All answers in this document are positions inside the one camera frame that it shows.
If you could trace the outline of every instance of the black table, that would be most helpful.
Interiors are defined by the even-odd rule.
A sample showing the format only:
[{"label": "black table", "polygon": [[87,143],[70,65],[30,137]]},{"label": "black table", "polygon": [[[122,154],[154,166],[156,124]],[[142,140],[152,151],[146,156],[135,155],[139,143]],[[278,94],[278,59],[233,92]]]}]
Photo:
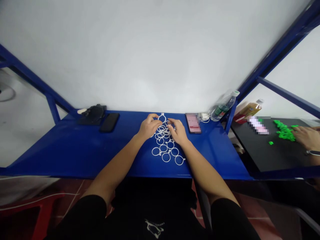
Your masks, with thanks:
[{"label": "black table", "polygon": [[233,122],[231,129],[260,172],[309,166],[305,149],[297,142],[279,138],[276,133],[279,129],[274,120],[279,120],[288,127],[291,125],[309,127],[300,119],[271,118],[263,120],[269,135],[257,134],[248,123]]}]

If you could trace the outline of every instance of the plastic bottle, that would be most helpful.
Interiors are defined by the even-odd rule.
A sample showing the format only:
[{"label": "plastic bottle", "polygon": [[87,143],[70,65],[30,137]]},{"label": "plastic bottle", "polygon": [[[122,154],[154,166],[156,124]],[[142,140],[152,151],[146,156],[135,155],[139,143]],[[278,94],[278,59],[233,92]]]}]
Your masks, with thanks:
[{"label": "plastic bottle", "polygon": [[223,99],[223,101],[212,111],[210,119],[214,122],[220,120],[223,115],[234,105],[236,97],[239,95],[239,91],[233,91],[228,97]]},{"label": "plastic bottle", "polygon": [[255,115],[257,112],[259,112],[262,109],[261,105],[263,104],[263,102],[264,102],[263,99],[258,99],[254,103],[249,103],[242,110],[240,110],[238,114],[236,114],[233,117],[233,120],[240,124],[247,122],[247,119],[249,116]]}]

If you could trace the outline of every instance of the white logo on shirt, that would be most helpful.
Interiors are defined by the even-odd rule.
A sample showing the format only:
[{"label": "white logo on shirt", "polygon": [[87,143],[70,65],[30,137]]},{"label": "white logo on shirt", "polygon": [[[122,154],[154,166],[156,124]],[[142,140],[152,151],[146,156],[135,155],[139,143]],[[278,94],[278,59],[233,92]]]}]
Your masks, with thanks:
[{"label": "white logo on shirt", "polygon": [[162,224],[156,224],[156,223],[152,224],[147,219],[145,219],[145,222],[147,223],[147,230],[149,232],[151,232],[156,237],[156,239],[158,239],[160,234],[161,234],[161,232],[164,231],[164,229],[162,227],[160,227],[164,223],[162,223]]}]

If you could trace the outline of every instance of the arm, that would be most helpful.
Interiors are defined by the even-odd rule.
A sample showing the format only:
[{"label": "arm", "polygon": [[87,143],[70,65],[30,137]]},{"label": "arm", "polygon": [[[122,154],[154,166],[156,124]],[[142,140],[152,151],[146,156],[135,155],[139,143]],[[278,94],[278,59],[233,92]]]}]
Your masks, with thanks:
[{"label": "arm", "polygon": [[101,170],[94,179],[88,190],[82,197],[87,195],[98,195],[102,197],[107,205],[113,191],[121,183],[131,168],[139,149],[143,143],[152,136],[162,124],[157,114],[149,114],[140,126],[139,132],[133,136],[130,142]]},{"label": "arm", "polygon": [[[168,118],[168,120],[170,121],[168,128],[173,140],[181,146],[187,157],[193,176],[200,187],[206,192],[210,204],[212,205],[219,198],[228,198],[238,204],[238,201],[219,173],[188,140],[186,130],[181,121],[172,118]],[[172,123],[175,125],[176,130],[170,125]]]},{"label": "arm", "polygon": [[[320,133],[316,131],[320,127],[296,127],[292,131],[296,141],[299,142],[307,151],[320,151]],[[320,165],[320,156],[309,155],[310,164],[313,166]],[[320,190],[320,178],[314,178],[318,190]]]}]

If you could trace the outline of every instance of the smartphone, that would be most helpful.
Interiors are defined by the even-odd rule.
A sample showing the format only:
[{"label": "smartphone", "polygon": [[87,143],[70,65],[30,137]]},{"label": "smartphone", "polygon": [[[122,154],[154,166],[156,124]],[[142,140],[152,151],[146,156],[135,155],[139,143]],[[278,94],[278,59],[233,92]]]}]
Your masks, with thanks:
[{"label": "smartphone", "polygon": [[109,113],[104,122],[102,123],[100,132],[112,132],[119,118],[119,113]]},{"label": "smartphone", "polygon": [[199,114],[197,113],[186,113],[186,119],[188,123],[189,133],[201,133]]}]

